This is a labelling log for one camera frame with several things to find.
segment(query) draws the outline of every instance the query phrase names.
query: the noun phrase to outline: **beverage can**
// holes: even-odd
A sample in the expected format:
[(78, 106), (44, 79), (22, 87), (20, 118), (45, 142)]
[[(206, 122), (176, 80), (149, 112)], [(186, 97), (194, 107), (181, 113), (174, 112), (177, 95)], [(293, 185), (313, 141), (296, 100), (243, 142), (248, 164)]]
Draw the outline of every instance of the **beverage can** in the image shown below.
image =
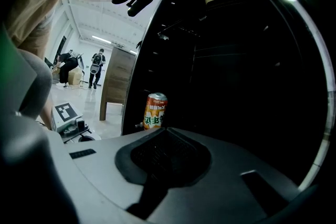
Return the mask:
[(148, 95), (143, 117), (145, 130), (161, 127), (167, 103), (168, 99), (163, 93), (156, 92)]

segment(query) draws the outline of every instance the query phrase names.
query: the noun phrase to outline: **white floor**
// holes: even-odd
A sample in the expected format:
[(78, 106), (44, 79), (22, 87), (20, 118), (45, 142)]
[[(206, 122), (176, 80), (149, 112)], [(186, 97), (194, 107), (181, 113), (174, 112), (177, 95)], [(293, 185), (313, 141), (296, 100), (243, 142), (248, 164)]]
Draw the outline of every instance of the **white floor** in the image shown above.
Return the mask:
[(101, 92), (102, 86), (97, 86), (96, 90), (94, 88), (88, 89), (86, 83), (83, 88), (71, 85), (68, 88), (63, 88), (53, 84), (51, 98), (54, 105), (71, 102), (83, 113), (83, 119), (89, 125), (90, 131), (95, 132), (102, 139), (120, 136), (123, 106), (108, 103), (106, 120), (99, 121)]

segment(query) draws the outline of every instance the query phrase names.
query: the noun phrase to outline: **person with backpack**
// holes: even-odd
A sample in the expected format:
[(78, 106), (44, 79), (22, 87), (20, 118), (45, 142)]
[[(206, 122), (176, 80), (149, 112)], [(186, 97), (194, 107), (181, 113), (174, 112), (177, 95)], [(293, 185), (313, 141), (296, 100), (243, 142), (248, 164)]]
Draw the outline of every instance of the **person with backpack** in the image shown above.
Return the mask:
[(64, 88), (69, 87), (68, 83), (69, 72), (72, 69), (78, 67), (79, 56), (80, 54), (73, 50), (69, 50), (67, 54), (60, 55), (59, 62), (56, 65), (56, 67), (61, 66), (59, 72), (59, 83), (57, 83), (56, 86), (63, 86)]
[(89, 79), (89, 88), (92, 88), (92, 82), (94, 76), (96, 76), (96, 80), (93, 83), (93, 88), (97, 88), (97, 83), (100, 79), (100, 73), (101, 73), (101, 68), (102, 66), (106, 63), (105, 56), (103, 55), (104, 49), (100, 49), (99, 53), (94, 54), (91, 58), (92, 65), (90, 68), (90, 79)]

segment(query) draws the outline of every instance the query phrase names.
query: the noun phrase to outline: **white wall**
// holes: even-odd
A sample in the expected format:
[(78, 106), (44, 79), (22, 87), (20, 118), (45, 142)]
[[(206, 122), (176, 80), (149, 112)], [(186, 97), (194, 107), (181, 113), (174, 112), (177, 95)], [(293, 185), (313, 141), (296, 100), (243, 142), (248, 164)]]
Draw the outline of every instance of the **white wall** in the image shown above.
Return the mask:
[[(71, 44), (68, 46), (67, 50), (74, 50), (82, 55), (83, 62), (84, 62), (84, 81), (89, 82), (90, 78), (90, 67), (91, 67), (91, 58), (94, 54), (97, 54), (99, 52), (99, 49), (101, 49), (99, 45), (93, 45), (93, 44), (87, 44), (83, 43), (80, 40), (78, 42), (71, 42)], [(99, 80), (99, 84), (103, 85), (106, 75), (107, 66), (109, 64), (112, 49), (109, 48), (103, 48), (104, 49), (104, 56), (106, 59), (106, 64), (102, 67), (101, 70), (101, 76)]]
[(50, 61), (53, 62), (59, 44), (62, 40), (64, 34), (66, 34), (67, 29), (69, 28), (70, 23), (68, 17), (65, 13), (63, 13), (58, 20), (53, 21), (53, 25), (51, 28), (45, 57)]
[(78, 46), (79, 46), (79, 33), (76, 29), (73, 29), (64, 43), (61, 54), (65, 54), (70, 49), (77, 48)]

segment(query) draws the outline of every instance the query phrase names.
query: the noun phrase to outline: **beige shirt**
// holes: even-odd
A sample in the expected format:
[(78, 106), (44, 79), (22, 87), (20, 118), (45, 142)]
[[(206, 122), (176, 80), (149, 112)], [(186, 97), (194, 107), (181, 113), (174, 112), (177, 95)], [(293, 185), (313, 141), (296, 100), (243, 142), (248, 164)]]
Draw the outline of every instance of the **beige shirt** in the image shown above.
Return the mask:
[(44, 60), (51, 30), (53, 7), (59, 0), (16, 0), (5, 20), (16, 47)]

